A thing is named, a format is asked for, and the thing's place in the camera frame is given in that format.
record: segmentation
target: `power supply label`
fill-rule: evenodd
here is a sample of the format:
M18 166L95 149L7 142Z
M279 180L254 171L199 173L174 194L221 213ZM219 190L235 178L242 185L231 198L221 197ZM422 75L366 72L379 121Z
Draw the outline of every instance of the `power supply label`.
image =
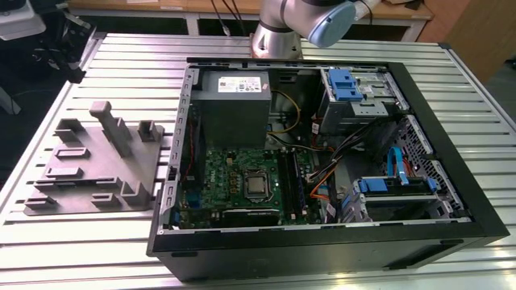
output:
M261 92L259 77L221 77L218 92Z

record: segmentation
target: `slotted metal table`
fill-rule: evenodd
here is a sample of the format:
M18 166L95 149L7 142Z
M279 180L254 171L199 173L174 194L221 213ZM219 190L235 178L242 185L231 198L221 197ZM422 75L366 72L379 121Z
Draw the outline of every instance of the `slotted metal table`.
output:
M511 236L459 251L419 269L209 282L243 289L513 289L516 285L516 125L451 50L433 43L341 41L326 49L302 43L305 59L402 62L485 191ZM127 124L155 120L167 136L153 193L166 173L170 132L187 56L249 57L246 38L107 34L86 47L82 83L66 83L0 194L0 286L18 289L183 287L145 255L150 211L23 215L29 182L43 170L61 118L94 124L87 108L107 100Z

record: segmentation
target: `cpu socket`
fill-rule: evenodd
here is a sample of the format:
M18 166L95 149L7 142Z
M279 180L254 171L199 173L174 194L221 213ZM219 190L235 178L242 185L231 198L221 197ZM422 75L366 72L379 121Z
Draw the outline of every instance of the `cpu socket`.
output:
M243 172L243 197L251 202L262 202L267 198L267 178L262 170Z

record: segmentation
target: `open computer tower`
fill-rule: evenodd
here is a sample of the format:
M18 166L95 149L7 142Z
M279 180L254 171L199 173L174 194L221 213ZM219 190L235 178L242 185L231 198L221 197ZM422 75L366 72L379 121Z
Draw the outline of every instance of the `open computer tower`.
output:
M179 280L415 268L506 235L401 63L187 59L147 243Z

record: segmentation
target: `white device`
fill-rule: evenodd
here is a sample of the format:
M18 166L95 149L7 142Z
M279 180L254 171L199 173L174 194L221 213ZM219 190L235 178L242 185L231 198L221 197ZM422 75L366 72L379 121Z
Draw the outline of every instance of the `white device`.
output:
M46 26L39 15L33 12L30 2L15 10L0 12L0 39L13 40L39 34Z

